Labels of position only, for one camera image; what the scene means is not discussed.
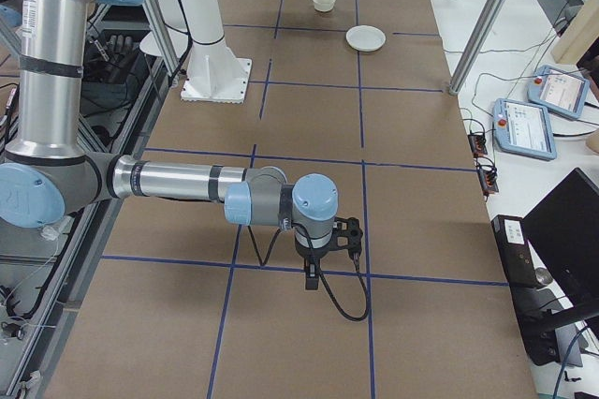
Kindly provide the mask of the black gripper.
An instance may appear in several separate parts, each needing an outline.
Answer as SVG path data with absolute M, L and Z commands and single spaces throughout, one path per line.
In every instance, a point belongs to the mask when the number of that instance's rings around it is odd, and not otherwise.
M 299 242 L 295 242 L 295 248 L 298 254 L 304 259 L 305 289 L 318 290 L 317 266 L 320 265 L 320 259 L 328 253 L 328 249 L 325 246 L 321 248 L 310 248 Z

